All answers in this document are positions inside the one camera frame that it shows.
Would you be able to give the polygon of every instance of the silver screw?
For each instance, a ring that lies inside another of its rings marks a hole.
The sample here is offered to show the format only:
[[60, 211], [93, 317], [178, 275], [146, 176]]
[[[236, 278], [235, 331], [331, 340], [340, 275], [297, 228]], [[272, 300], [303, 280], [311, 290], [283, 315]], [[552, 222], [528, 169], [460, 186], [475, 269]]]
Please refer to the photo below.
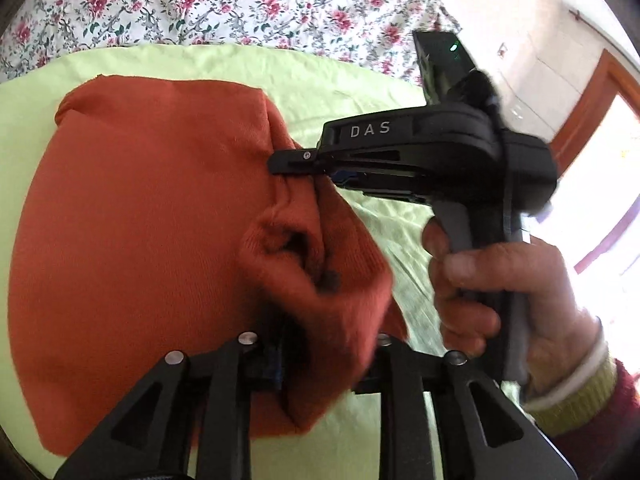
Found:
[[253, 345], [258, 341], [258, 335], [255, 332], [242, 332], [238, 336], [238, 342], [241, 345]]
[[458, 350], [452, 350], [445, 354], [445, 358], [449, 364], [460, 366], [466, 363], [466, 355]]
[[184, 354], [179, 350], [171, 350], [164, 356], [164, 362], [168, 365], [179, 365], [184, 360]]
[[387, 334], [378, 334], [378, 346], [389, 346], [391, 345], [391, 338]]

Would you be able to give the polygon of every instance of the wooden door frame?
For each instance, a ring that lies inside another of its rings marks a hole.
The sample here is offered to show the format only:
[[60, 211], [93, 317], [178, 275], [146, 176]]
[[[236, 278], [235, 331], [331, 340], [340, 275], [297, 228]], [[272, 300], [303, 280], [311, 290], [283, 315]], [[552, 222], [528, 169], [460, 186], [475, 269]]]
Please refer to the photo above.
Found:
[[[604, 50], [578, 104], [549, 143], [559, 174], [569, 168], [591, 139], [618, 94], [640, 116], [640, 84], [612, 53]], [[580, 274], [599, 256], [609, 251], [639, 214], [640, 196], [609, 234], [575, 265], [576, 272]]]
[[560, 174], [567, 170], [591, 139], [617, 94], [622, 95], [640, 116], [640, 84], [612, 53], [603, 50], [578, 104], [549, 143]]

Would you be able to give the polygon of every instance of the orange sweater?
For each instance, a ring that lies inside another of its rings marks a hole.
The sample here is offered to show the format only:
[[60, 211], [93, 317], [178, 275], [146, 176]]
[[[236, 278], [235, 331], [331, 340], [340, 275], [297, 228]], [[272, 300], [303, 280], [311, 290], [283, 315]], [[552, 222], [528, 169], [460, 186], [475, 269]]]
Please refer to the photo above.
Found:
[[[391, 272], [331, 182], [268, 173], [294, 143], [261, 90], [99, 76], [56, 124], [9, 288], [46, 449], [68, 455], [167, 351], [215, 349], [268, 301], [305, 329], [310, 362], [286, 402], [254, 399], [253, 434], [308, 430], [366, 370], [379, 330], [406, 336]], [[335, 290], [316, 286], [328, 272]]]

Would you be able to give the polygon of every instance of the hand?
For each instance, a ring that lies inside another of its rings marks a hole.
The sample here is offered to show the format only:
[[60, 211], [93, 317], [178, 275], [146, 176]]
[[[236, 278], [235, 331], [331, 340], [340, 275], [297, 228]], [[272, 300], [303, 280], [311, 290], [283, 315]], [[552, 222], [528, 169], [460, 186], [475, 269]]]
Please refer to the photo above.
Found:
[[459, 288], [529, 295], [527, 364], [529, 387], [536, 394], [544, 394], [568, 377], [596, 342], [600, 323], [577, 307], [558, 248], [532, 238], [530, 244], [502, 243], [450, 254], [449, 239], [435, 218], [422, 232], [422, 245], [432, 256], [429, 279], [446, 348], [478, 356], [486, 339], [500, 330], [496, 312], [460, 298]]

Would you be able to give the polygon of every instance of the white cuff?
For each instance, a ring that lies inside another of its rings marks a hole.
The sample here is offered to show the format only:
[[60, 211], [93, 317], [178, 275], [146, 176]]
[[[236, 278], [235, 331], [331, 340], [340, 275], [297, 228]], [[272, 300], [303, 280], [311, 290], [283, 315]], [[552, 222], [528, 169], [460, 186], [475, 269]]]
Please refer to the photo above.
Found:
[[541, 397], [534, 397], [524, 402], [522, 404], [522, 409], [526, 412], [541, 412], [559, 404], [567, 397], [580, 390], [580, 388], [582, 388], [585, 383], [593, 377], [593, 375], [598, 371], [598, 368], [600, 368], [604, 359], [607, 358], [608, 354], [609, 345], [604, 337], [602, 326], [600, 326], [600, 335], [598, 336], [598, 340], [591, 349], [591, 352], [587, 357], [585, 357], [584, 361], [582, 361], [580, 366], [575, 369], [575, 372], [545, 395]]

